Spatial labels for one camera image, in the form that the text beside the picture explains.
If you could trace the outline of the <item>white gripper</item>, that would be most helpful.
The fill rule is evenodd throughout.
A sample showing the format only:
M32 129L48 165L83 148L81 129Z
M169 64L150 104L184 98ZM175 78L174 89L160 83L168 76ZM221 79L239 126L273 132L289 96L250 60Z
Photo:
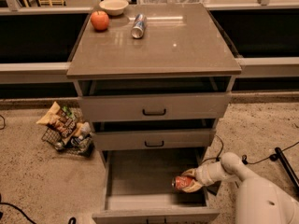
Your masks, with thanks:
M232 177L232 175L222 167L219 161L201 165L196 169L189 169L181 175L197 180L194 179L192 185L184 191L187 193L196 192L203 186L207 187L218 181L228 180Z

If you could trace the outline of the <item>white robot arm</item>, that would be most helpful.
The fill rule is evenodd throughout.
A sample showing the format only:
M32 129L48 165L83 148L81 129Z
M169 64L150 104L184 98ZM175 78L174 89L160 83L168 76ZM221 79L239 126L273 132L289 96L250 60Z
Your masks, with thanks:
M234 177L241 181L235 202L235 224L299 224L299 202L273 182L251 171L232 152L224 153L217 162L200 165L176 176L172 186L191 193Z

